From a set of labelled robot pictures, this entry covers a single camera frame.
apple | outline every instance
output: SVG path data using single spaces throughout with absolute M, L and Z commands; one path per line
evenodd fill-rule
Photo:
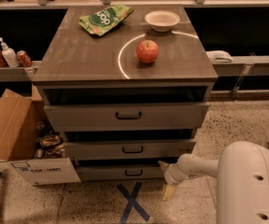
M 136 56 L 141 63 L 153 63 L 159 55 L 159 46 L 152 40 L 143 40 L 136 46 Z

floor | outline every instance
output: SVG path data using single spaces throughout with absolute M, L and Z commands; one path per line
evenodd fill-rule
M 269 100 L 210 102 L 196 140 L 193 153 L 209 159 L 238 140 L 269 147 Z M 208 176 L 183 182 L 163 201 L 162 179 L 33 187 L 6 162 L 0 172 L 0 224 L 216 223 L 217 181 Z

spray bottle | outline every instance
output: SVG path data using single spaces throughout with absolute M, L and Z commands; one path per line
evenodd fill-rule
M 3 42 L 3 38 L 0 37 L 1 46 L 2 46 L 2 54 L 10 67 L 18 67 L 20 66 L 20 61 L 16 56 L 14 49 L 11 49 L 5 42 Z

white bowl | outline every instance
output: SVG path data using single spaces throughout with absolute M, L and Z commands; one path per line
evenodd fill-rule
M 145 16 L 145 21 L 157 32 L 168 32 L 180 22 L 180 17 L 171 11 L 152 11 Z

green chip bag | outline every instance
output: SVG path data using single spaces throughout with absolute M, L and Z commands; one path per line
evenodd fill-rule
M 124 5 L 107 7 L 89 16 L 79 17 L 78 23 L 90 34 L 102 36 L 133 13 Z

